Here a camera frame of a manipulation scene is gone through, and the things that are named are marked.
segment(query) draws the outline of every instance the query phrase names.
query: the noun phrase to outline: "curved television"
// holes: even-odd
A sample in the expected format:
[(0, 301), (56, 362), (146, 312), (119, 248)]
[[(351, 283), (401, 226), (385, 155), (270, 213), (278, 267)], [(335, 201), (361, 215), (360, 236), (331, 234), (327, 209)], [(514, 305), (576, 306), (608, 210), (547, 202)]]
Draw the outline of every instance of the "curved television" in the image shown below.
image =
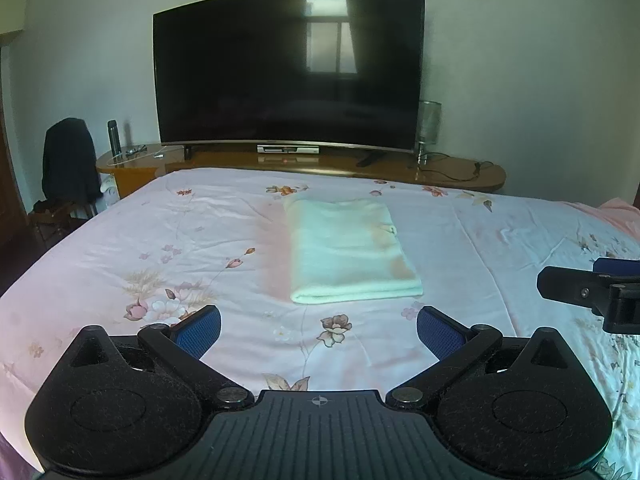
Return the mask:
[(414, 148), (425, 0), (205, 0), (154, 15), (160, 138)]

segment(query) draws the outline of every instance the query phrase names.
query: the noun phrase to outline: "wooden door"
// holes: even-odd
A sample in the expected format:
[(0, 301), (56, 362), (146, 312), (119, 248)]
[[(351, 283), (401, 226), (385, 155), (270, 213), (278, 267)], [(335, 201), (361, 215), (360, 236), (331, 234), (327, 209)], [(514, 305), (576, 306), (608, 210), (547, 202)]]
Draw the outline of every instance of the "wooden door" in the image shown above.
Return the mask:
[(0, 245), (13, 238), (26, 225), (24, 208), (18, 195), (4, 134), (2, 88), (0, 88)]

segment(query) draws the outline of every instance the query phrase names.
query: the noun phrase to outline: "purple fabric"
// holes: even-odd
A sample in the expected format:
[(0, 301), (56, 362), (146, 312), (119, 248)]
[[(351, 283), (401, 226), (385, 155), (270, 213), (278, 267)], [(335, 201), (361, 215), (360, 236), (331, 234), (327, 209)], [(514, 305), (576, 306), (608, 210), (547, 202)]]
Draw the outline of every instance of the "purple fabric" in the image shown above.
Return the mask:
[(30, 480), (35, 473), (0, 433), (0, 480)]

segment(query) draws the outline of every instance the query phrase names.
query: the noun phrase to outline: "folded towel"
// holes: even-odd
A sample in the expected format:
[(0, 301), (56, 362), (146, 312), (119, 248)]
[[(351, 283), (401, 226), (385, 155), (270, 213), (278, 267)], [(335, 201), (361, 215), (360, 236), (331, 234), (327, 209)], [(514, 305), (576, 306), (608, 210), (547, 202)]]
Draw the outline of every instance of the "folded towel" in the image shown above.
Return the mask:
[(291, 236), (291, 299), (316, 304), (420, 296), (389, 209), (374, 200), (283, 200)]

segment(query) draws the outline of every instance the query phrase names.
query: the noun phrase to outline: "bed sheet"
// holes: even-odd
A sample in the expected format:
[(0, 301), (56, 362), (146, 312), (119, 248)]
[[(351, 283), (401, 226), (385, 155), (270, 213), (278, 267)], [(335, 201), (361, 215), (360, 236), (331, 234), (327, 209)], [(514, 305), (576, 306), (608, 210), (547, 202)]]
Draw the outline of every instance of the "bed sheet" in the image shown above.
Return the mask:
[[(384, 202), (424, 295), (292, 303), (282, 208), (292, 193)], [(606, 334), (588, 309), (543, 300), (536, 290), (543, 267), (590, 269), (600, 256), (640, 259), (640, 245), (564, 203), (273, 171), (171, 173), (62, 240), (0, 298), (0, 432), (39, 466), (24, 414), (85, 325), (134, 334), (213, 303), (222, 335), (202, 360), (254, 394), (375, 388), (384, 396), (436, 362), (415, 329), (418, 310), (430, 304), (504, 335), (557, 328), (613, 414), (598, 471), (606, 479), (636, 478), (640, 338)], [(334, 324), (344, 338), (326, 330)]]

